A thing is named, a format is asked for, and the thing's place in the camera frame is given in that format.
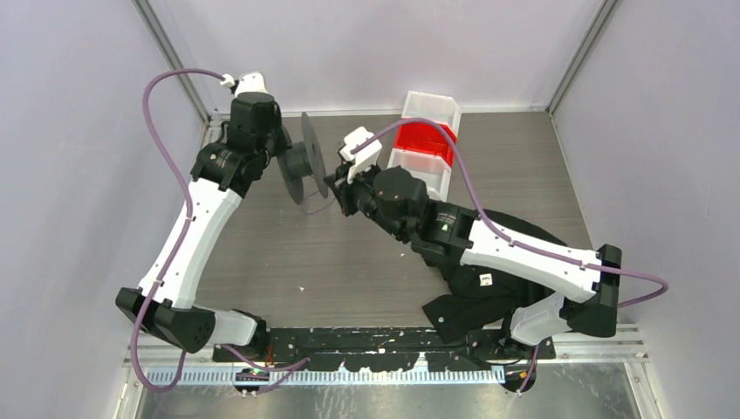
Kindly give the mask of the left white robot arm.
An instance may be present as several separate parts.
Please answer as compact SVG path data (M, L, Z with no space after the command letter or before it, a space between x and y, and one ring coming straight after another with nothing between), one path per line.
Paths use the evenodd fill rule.
M279 104L271 94L235 95L223 141L208 144L196 157L186 201L160 255L137 287L120 289L115 299L137 332L191 354L223 344L234 346L247 361L266 354L261 318L197 306L195 296L227 221L271 158L290 146Z

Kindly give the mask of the dark grey cable spool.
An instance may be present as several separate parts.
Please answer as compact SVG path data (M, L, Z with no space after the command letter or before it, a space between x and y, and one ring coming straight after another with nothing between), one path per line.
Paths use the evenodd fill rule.
M327 198L326 169L318 136L306 112L300 115L302 140L294 142L285 126L282 140L286 149L277 157L284 185L293 202L300 205L305 199L304 179L312 178L319 194Z

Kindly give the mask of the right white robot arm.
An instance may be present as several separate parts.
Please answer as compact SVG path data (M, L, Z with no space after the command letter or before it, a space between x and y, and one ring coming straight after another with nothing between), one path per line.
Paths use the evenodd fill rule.
M479 209L431 199L424 182L400 167L373 165L357 174L344 163L324 180L345 216L362 213L429 266L491 268L553 290L544 303L515 310L497 336L506 356L520 358L541 340L567 331L615 335L621 249L605 244L579 251L502 228Z

